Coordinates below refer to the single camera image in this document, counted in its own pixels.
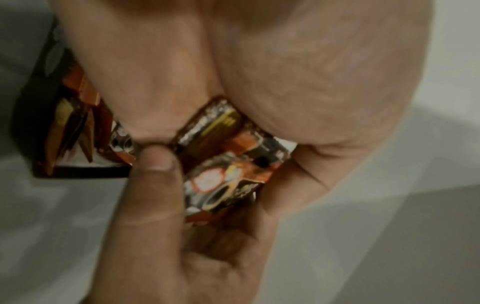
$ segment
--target skin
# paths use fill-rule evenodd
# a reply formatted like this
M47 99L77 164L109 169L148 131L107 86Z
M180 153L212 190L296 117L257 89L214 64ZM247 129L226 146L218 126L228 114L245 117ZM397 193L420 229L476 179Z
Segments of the skin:
M139 220L125 241L112 236L125 231L113 220L93 303L142 302L138 294L155 303L252 302L278 219L329 193L400 121L421 79L433 12L431 0L50 3L89 78L141 145L159 148L217 95L228 96L266 131L299 143L256 207L239 212L244 218L236 232L214 225L187 230L195 231L195 242L212 242L195 248L196 262L185 262L190 255L177 246L190 239L179 236L181 191L164 188L170 179L140 183L133 175L119 210L146 196L147 207L161 209L160 215L148 224ZM143 206L135 212L143 214ZM175 225L162 224L174 219ZM148 245L152 251L140 253L151 260L143 264L148 259L135 258L136 248ZM222 253L224 247L235 250ZM128 276L118 270L123 267Z

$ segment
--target gray surface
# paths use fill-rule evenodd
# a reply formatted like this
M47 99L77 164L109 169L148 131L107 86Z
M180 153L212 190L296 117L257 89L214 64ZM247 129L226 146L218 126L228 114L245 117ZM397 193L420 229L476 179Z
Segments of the gray surface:
M322 204L286 220L258 303L474 303L480 298L480 20L439 0L425 79L403 126ZM0 303L76 303L125 181L33 180L8 118L51 21L0 0Z

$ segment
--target hand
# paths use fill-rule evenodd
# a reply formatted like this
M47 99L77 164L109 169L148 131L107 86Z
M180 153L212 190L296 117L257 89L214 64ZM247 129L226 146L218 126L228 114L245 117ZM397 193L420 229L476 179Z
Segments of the hand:
M324 196L399 122L432 0L50 0L73 51L139 142L165 142L224 94L299 143L260 194L288 215Z
M279 220L262 204L184 227L180 164L141 151L113 216L85 303L247 304L257 294Z

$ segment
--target gray background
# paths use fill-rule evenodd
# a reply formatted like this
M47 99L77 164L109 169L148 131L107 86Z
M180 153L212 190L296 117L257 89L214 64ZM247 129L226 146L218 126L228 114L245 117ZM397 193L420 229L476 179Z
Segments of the gray background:
M425 78L396 135L284 221L258 303L478 303L478 0L438 0ZM124 180L40 181L8 136L44 42L39 0L0 0L0 303L76 303Z

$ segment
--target fingernail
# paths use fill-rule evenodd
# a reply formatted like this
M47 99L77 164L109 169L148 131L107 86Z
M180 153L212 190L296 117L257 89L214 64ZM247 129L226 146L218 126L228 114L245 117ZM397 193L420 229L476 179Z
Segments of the fingernail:
M147 146L142 149L135 167L141 171L171 171L175 166L173 152L164 146Z

